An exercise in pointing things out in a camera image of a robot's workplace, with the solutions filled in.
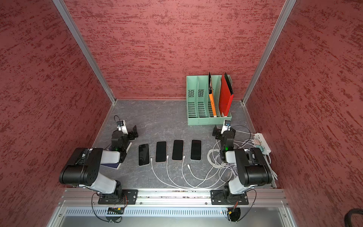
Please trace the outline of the black phone white case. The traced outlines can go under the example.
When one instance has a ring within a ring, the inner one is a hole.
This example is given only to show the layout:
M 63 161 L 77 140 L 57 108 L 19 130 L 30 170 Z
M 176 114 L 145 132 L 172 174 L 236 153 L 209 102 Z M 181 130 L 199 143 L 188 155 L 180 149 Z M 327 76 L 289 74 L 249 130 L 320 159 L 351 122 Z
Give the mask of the black phone white case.
M 202 156 L 202 141 L 192 140 L 191 144 L 191 160 L 200 161 Z

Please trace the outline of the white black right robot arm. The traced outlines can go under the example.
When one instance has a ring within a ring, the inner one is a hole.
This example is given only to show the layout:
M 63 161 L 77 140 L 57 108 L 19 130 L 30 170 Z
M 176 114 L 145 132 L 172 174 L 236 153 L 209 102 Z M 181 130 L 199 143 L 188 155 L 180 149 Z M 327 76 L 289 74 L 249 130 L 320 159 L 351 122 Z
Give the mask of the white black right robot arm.
M 223 196 L 241 196 L 256 186 L 272 183 L 273 175 L 261 149 L 234 148 L 236 130 L 230 125 L 214 127 L 212 136 L 220 141 L 220 158 L 225 164 L 235 164 L 237 176 L 226 183 Z

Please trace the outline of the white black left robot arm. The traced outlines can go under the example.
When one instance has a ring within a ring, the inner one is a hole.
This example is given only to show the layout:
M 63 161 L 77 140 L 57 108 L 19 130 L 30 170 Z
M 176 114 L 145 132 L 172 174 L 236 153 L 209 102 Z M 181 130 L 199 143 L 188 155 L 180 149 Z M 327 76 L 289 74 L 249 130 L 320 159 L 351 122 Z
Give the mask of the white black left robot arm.
M 62 169 L 59 182 L 64 185 L 86 187 L 102 196 L 112 199 L 122 199 L 121 183 L 110 179 L 99 172 L 102 164 L 121 164 L 125 161 L 132 145 L 132 140 L 138 138 L 137 127 L 128 131 L 125 126 L 119 126 L 112 133 L 110 149 L 76 148 Z

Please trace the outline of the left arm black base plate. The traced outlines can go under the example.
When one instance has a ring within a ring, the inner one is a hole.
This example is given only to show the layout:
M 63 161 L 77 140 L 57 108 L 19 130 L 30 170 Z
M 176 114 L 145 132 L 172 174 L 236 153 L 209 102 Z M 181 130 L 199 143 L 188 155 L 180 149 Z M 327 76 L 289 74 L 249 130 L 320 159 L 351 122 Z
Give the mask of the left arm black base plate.
M 138 190 L 126 189 L 112 194 L 101 194 L 98 200 L 100 205 L 135 205 Z

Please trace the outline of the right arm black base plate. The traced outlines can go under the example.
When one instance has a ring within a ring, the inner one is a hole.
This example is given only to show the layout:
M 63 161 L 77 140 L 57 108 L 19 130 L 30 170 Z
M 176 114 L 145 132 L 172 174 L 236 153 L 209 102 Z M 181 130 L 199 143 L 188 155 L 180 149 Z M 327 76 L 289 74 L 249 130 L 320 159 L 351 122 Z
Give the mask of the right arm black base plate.
M 211 190 L 210 198 L 212 205 L 248 205 L 246 194 L 231 194 L 227 190 Z

